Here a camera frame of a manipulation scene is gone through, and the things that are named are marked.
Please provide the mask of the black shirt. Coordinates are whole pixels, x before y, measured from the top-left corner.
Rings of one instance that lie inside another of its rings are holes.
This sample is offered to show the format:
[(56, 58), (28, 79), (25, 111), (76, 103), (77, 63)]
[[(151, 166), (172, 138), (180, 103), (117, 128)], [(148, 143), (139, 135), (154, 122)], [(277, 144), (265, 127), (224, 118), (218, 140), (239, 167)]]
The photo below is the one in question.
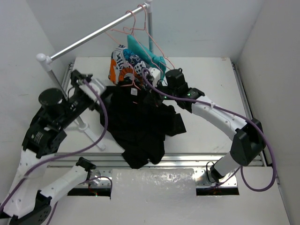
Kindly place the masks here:
[(101, 95), (108, 115), (108, 132), (124, 149), (122, 157), (132, 169), (158, 164), (165, 154), (167, 136), (186, 132), (172, 105), (154, 105), (143, 87), (107, 86)]

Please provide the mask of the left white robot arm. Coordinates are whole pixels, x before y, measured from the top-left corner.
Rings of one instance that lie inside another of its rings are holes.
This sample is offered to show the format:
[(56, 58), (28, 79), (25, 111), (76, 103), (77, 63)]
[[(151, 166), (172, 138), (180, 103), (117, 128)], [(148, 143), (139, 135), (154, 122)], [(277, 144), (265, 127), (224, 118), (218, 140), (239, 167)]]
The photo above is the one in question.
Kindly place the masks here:
[(40, 225), (55, 204), (77, 185), (87, 182), (96, 166), (81, 157), (62, 177), (41, 187), (50, 162), (59, 159), (57, 151), (66, 138), (65, 129), (85, 110), (105, 112), (100, 99), (105, 85), (91, 74), (75, 70), (71, 74), (74, 93), (65, 97), (57, 88), (44, 90), (41, 105), (22, 142), (21, 159), (6, 199), (0, 205), (1, 218), (10, 225)]

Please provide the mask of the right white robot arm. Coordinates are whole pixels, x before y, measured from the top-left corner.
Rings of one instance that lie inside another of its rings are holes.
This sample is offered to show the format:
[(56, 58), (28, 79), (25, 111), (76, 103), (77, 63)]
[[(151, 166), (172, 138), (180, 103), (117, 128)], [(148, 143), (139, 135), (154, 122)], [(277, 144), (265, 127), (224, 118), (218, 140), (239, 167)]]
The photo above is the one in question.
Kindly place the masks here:
[(232, 141), (230, 151), (210, 167), (207, 176), (211, 182), (219, 182), (234, 169), (248, 166), (266, 147), (260, 121), (246, 121), (232, 112), (220, 110), (202, 91), (188, 86), (182, 69), (165, 74), (166, 86), (155, 81), (154, 73), (146, 68), (142, 70), (142, 77), (156, 101), (175, 100), (180, 108), (207, 120)]

